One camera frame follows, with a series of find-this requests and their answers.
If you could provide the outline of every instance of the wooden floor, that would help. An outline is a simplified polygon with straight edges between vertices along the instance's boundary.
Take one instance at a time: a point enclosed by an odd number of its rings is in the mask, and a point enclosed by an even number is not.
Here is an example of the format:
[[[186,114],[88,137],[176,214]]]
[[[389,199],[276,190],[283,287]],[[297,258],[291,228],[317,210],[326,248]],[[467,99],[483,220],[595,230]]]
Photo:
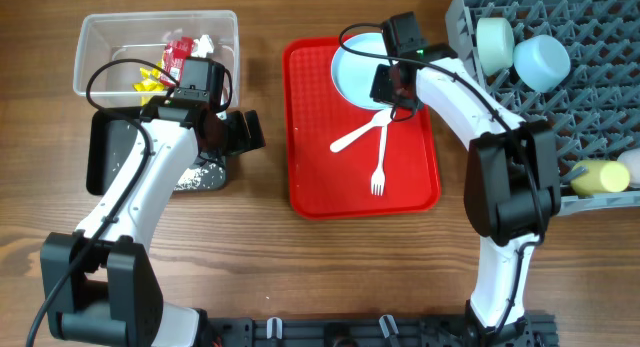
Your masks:
[[[94,113],[71,88],[92,13],[230,9],[242,48],[242,103],[267,148],[240,158],[220,192],[175,195],[151,260],[165,300],[214,317],[462,313],[479,241],[462,204],[466,152],[432,114],[443,193],[429,212],[311,222],[290,207],[281,55],[291,41],[414,10],[447,39],[451,0],[0,0],[0,346],[23,345],[43,300],[39,249],[98,198],[85,190]],[[535,253],[526,306],[555,314],[562,346],[637,346],[640,209],[555,218]],[[46,324],[38,345],[61,345]]]

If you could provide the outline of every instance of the metal rack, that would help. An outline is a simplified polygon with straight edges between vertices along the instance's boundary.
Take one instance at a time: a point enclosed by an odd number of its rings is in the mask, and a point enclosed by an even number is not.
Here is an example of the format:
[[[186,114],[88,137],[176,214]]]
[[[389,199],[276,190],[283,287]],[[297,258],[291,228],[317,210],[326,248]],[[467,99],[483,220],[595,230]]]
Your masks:
[[[509,69],[483,74],[475,44],[478,19],[504,17],[520,43],[546,34],[571,58],[569,76],[537,93]],[[446,14],[449,44],[493,97],[527,121],[555,131],[560,174],[583,159],[615,160],[640,147],[640,0],[453,0]],[[561,215],[640,206],[640,190],[562,197]]]

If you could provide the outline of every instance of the fork handle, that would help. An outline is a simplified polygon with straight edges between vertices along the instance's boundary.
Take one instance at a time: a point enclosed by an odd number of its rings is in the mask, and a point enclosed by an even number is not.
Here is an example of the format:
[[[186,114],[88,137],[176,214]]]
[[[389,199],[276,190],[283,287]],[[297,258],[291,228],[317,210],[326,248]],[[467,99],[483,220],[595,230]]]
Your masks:
[[[384,164],[384,152],[387,148],[387,126],[382,127],[380,131],[380,152],[378,153],[378,168],[382,168]]]
[[[333,142],[331,144],[331,147],[329,147],[331,149],[331,152],[338,153],[338,152],[342,151],[348,145],[350,145],[353,141],[355,141],[358,138],[360,138],[360,136],[365,134],[368,130],[372,129],[373,127],[374,127],[373,123],[369,122],[366,125],[358,128],[357,130],[355,130],[355,131],[349,133],[348,135],[340,138],[339,140]]]

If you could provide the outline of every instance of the red tray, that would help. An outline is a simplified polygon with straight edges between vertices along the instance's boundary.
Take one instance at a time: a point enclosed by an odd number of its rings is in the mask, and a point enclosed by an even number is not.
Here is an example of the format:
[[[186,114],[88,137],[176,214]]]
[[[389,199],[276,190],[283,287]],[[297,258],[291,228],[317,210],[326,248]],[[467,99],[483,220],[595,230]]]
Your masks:
[[[384,195],[371,194],[380,128],[339,153],[329,145],[369,122],[374,112],[353,106],[335,89],[331,60],[338,38],[302,39],[282,58],[289,193],[293,209],[315,220],[420,212],[440,197],[428,111],[391,123],[384,162]]]

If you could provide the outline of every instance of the clear plastic bin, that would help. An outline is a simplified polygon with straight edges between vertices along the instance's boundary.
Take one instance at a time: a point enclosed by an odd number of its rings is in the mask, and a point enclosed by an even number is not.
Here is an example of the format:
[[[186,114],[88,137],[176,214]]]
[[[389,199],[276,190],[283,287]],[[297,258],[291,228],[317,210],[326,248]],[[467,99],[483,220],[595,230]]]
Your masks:
[[[181,37],[208,34],[214,43],[209,58],[222,63],[233,78],[231,107],[240,96],[240,45],[238,18],[232,11],[136,12],[89,15],[82,23],[73,73],[73,90],[86,95],[91,75],[107,62],[139,58],[151,63],[162,59],[165,45]],[[137,92],[140,67],[124,63],[104,71],[94,82],[91,97],[106,107],[139,106],[141,96],[163,92]]]

